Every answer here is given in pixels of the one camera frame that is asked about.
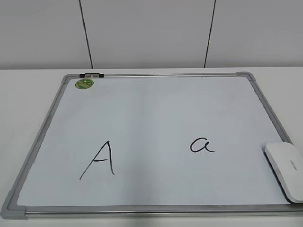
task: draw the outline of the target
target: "green magnet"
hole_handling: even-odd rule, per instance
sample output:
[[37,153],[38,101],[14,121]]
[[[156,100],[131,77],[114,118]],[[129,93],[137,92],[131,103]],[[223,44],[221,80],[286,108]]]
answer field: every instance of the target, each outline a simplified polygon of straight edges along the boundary
[[93,86],[94,81],[92,79],[80,79],[76,82],[76,88],[78,89],[87,89],[90,88],[91,86]]

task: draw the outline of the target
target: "white eraser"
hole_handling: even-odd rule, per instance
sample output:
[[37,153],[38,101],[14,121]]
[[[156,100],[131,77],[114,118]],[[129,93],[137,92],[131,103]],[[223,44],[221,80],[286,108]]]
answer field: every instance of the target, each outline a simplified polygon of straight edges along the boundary
[[303,203],[303,157],[290,143],[268,143],[265,154],[287,196],[294,203]]

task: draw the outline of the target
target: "white wall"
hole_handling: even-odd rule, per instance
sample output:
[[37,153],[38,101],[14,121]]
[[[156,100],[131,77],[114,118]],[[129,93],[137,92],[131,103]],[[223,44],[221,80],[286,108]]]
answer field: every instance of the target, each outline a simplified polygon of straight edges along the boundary
[[206,67],[303,66],[302,0],[217,0]]
[[77,0],[1,0],[0,69],[85,69]]
[[94,68],[203,67],[214,0],[81,0]]

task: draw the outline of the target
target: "whiteboard surface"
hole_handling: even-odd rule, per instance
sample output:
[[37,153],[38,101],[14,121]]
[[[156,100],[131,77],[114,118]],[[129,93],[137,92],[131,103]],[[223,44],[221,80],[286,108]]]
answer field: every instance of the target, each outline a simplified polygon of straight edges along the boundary
[[[281,139],[246,78],[93,80],[69,82],[18,205],[287,203],[262,152]],[[200,137],[215,152],[192,152]],[[115,175],[93,162],[79,180],[108,140]]]

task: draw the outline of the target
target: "table surface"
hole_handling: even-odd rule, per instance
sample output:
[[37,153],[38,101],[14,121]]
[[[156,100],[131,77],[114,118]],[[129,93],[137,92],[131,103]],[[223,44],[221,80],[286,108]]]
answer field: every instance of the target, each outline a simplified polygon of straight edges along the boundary
[[[303,67],[0,70],[0,204],[11,189],[39,131],[62,77],[69,73],[218,73],[251,72],[294,145],[303,153]],[[303,226],[303,217],[86,218],[3,220],[12,226]]]

